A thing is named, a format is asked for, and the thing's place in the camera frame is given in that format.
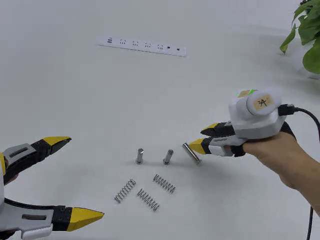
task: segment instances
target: power strip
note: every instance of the power strip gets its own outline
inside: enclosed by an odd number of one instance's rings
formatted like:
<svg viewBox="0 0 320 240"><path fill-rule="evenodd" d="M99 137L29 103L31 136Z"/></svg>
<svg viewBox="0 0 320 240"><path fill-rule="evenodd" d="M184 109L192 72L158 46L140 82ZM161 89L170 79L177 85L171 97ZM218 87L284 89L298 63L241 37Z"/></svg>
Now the power strip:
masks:
<svg viewBox="0 0 320 240"><path fill-rule="evenodd" d="M185 47L173 46L171 44L164 44L161 42L151 42L148 40L108 37L101 40L98 45L180 57L187 56L187 49Z"/></svg>

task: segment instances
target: green plant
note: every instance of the green plant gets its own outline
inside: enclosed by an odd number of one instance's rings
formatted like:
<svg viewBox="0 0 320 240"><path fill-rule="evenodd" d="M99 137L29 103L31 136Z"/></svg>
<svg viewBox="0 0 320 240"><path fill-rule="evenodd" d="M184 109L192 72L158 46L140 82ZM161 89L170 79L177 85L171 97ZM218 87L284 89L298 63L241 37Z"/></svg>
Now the green plant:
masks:
<svg viewBox="0 0 320 240"><path fill-rule="evenodd" d="M294 24L296 18L300 22L299 26ZM283 41L280 50L286 53L288 44L295 38L296 29L298 29L302 45L314 41L312 48L303 57L303 66L309 72L320 74L320 0L301 2L294 12L291 27L291 32Z"/></svg>

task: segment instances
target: metal rod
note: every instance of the metal rod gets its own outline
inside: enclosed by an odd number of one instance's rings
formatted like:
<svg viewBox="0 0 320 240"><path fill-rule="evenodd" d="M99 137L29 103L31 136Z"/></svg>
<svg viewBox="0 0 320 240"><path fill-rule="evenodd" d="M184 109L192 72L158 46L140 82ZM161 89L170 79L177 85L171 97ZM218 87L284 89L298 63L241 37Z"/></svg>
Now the metal rod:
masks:
<svg viewBox="0 0 320 240"><path fill-rule="evenodd" d="M169 165L170 164L170 159L172 155L174 154L174 151L172 149L169 149L165 158L163 159L163 164L164 165Z"/></svg>
<svg viewBox="0 0 320 240"><path fill-rule="evenodd" d="M144 154L144 150L142 148L138 149L138 156L136 157L135 163L142 164L144 162L142 155Z"/></svg>
<svg viewBox="0 0 320 240"><path fill-rule="evenodd" d="M182 147L186 151L187 154L195 161L196 164L201 163L201 159L195 154L195 152L188 146L188 144L185 142Z"/></svg>

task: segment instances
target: white table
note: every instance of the white table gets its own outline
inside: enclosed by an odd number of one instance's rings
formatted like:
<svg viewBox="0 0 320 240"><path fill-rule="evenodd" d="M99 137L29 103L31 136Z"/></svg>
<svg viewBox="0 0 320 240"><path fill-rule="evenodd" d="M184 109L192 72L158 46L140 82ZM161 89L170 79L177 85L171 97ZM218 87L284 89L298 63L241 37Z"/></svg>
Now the white table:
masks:
<svg viewBox="0 0 320 240"><path fill-rule="evenodd" d="M5 194L106 213L46 239L305 239L307 201L254 157L206 155L196 166L181 148L203 127L228 120L228 103L242 88L281 87L284 103L320 117L320 83L297 75L278 50L296 3L3 2L1 149L46 136L73 138L21 173ZM97 46L109 33L182 44L188 57ZM296 114L287 121L319 159L312 120ZM145 150L143 165L134 162L138 148ZM174 155L164 166L168 149ZM156 173L176 185L173 195L152 182ZM113 197L130 178L138 186L117 204ZM160 203L158 212L135 196L140 188ZM319 238L314 215L311 239Z"/></svg>

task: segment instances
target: human hand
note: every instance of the human hand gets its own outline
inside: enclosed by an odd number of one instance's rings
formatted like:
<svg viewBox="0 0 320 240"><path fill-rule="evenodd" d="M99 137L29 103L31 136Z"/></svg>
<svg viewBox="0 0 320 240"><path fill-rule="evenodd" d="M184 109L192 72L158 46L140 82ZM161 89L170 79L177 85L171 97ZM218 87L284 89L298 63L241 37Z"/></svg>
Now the human hand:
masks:
<svg viewBox="0 0 320 240"><path fill-rule="evenodd" d="M310 159L296 139L285 132L259 141L246 142L243 150L254 155L262 164L277 173L285 185L293 189L296 188L295 175Z"/></svg>

